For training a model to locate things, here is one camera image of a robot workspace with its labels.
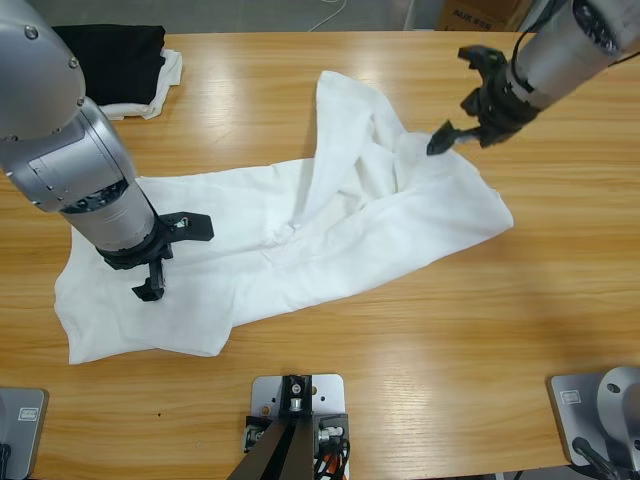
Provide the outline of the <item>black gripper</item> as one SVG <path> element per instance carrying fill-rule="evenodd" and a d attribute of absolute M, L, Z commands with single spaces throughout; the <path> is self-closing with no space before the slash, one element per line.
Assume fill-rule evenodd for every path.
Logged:
<path fill-rule="evenodd" d="M 157 301 L 164 295 L 162 260 L 173 256 L 169 241 L 172 233 L 170 218 L 170 214 L 155 215 L 151 232 L 134 247 L 118 251 L 97 250 L 104 261 L 115 270 L 129 270 L 140 265 L 149 266 L 149 276 L 144 283 L 131 288 L 143 302 Z"/>
<path fill-rule="evenodd" d="M 468 116 L 478 120 L 478 125 L 458 131 L 449 120 L 445 121 L 429 140 L 428 156 L 441 155 L 455 142 L 466 140 L 477 140 L 482 148 L 503 143 L 540 113 L 539 108 L 514 94 L 505 74 L 483 76 L 481 85 L 460 106 Z"/>

